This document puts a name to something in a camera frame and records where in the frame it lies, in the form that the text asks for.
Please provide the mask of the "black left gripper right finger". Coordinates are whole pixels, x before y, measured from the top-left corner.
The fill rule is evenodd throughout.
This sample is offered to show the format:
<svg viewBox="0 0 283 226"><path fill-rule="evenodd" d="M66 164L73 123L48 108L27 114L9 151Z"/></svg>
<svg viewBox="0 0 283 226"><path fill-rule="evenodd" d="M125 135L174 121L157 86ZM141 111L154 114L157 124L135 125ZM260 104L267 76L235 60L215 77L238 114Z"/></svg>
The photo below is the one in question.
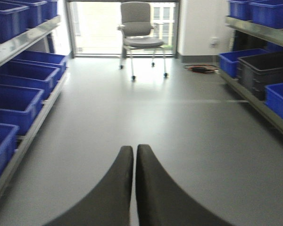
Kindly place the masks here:
<svg viewBox="0 0 283 226"><path fill-rule="evenodd" d="M137 147L135 194L141 226L230 225L191 198L145 144Z"/></svg>

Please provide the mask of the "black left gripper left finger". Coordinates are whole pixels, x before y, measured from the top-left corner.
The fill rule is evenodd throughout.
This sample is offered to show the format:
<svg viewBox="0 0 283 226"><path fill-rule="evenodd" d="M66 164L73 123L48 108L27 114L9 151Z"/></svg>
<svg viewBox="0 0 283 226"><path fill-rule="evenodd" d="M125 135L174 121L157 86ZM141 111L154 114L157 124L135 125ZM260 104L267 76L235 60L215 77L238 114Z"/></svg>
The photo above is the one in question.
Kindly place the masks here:
<svg viewBox="0 0 283 226"><path fill-rule="evenodd" d="M122 146L100 182L47 226L128 226L133 183L133 149Z"/></svg>

